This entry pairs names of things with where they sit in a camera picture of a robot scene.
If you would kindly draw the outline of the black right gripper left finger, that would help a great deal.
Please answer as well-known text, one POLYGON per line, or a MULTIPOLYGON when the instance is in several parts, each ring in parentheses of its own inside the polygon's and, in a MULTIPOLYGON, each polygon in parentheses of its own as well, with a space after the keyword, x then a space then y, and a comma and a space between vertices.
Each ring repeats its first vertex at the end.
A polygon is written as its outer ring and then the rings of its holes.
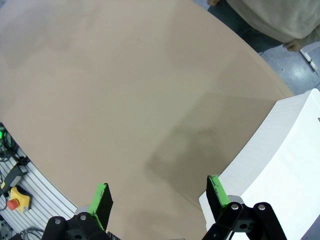
POLYGON ((42 234, 43 240, 111 240, 107 226, 113 199, 107 183, 100 183, 87 211, 66 220, 51 217, 42 234))

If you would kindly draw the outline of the person's left hand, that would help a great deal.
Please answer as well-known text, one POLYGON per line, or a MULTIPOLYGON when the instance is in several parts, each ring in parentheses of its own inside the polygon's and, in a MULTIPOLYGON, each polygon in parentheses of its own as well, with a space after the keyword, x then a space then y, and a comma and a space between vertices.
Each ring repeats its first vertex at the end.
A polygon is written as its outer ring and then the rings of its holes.
POLYGON ((304 45, 302 44, 300 39, 294 39, 290 42, 285 43, 283 47, 288 52, 299 52, 304 47, 304 45))

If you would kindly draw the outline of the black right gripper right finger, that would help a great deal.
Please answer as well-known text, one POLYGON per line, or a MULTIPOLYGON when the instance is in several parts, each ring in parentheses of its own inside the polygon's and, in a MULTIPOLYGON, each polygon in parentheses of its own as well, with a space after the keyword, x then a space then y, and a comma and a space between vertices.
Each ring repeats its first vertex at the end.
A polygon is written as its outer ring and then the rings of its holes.
POLYGON ((235 233, 245 233, 249 240, 287 238, 269 203, 248 207, 231 201, 217 175, 207 176, 205 194, 215 221, 204 235, 205 240, 231 240, 235 233))

